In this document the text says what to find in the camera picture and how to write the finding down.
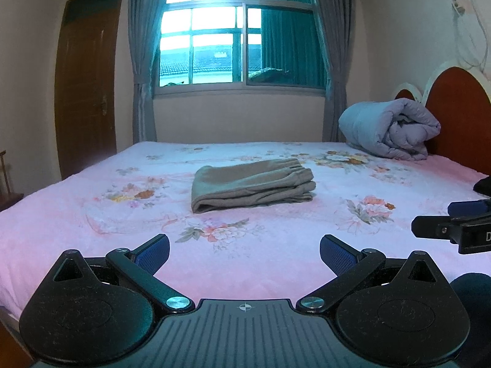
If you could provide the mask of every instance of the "curtain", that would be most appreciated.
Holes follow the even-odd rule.
[[[353,0],[314,0],[315,16],[323,59],[329,78],[324,105],[323,142],[340,142],[344,137],[338,120],[347,108],[346,83],[350,69],[350,39],[354,26]]]
[[[311,14],[293,10],[262,9],[261,67],[281,69],[288,83],[326,84],[315,21]]]
[[[152,66],[166,0],[129,0],[128,37],[133,64],[133,143],[156,141]]]

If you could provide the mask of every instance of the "wall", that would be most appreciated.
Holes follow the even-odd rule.
[[[132,144],[133,75],[128,45],[128,1],[123,0],[116,45],[115,128],[118,151]],[[368,52],[361,2],[357,0],[349,103],[369,95]],[[156,98],[161,142],[321,141],[323,97],[197,93]],[[52,136],[52,145],[56,146]]]
[[[491,36],[491,0],[476,2]],[[485,39],[475,15],[466,14],[458,20],[462,36],[456,37],[456,17],[450,0],[362,0],[362,4],[372,100],[388,100],[404,82],[424,91],[431,73],[442,63],[457,58],[457,45],[467,60],[484,56]],[[468,33],[476,44],[475,50]],[[491,60],[486,75],[491,79]]]
[[[14,190],[25,194],[56,180],[47,73],[61,5],[62,0],[0,0],[0,149],[7,150]]]

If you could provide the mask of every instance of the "wooden bed frame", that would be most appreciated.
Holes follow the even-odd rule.
[[[491,175],[491,82],[480,71],[449,61],[431,75],[423,95],[404,83],[397,98],[421,102],[440,121],[440,135],[426,143],[429,153]]]

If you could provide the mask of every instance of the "triangular cutout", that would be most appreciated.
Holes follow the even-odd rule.
[[[77,263],[73,259],[66,259],[63,265],[60,267],[55,275],[55,281],[67,281],[82,278],[82,272],[80,271]]]
[[[411,274],[409,274],[409,279],[415,281],[436,282],[435,277],[431,274],[431,270],[423,260],[416,262],[412,268]]]

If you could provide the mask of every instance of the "transom window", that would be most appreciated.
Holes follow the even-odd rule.
[[[325,87],[311,0],[167,3],[161,23],[159,87]]]

